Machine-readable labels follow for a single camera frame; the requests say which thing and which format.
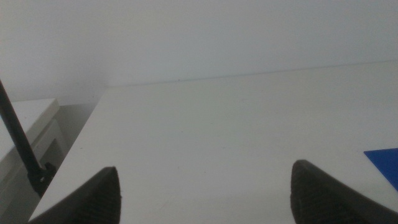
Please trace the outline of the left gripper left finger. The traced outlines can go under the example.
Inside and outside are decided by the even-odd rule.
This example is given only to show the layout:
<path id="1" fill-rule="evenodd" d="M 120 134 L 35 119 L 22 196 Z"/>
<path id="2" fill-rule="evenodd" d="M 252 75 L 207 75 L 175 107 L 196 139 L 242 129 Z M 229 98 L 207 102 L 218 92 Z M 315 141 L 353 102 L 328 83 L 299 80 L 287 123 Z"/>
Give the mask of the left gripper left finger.
<path id="1" fill-rule="evenodd" d="M 29 224 L 118 224 L 121 189 L 115 167 L 105 167 Z"/>

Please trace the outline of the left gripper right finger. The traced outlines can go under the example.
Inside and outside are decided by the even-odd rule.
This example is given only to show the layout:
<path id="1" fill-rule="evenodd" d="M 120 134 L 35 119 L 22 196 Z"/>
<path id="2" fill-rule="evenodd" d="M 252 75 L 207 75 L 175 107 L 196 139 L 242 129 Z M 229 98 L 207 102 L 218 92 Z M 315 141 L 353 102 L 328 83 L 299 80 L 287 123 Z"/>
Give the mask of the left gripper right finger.
<path id="1" fill-rule="evenodd" d="M 295 223 L 397 224 L 397 212 L 306 160 L 292 166 L 290 208 Z"/>

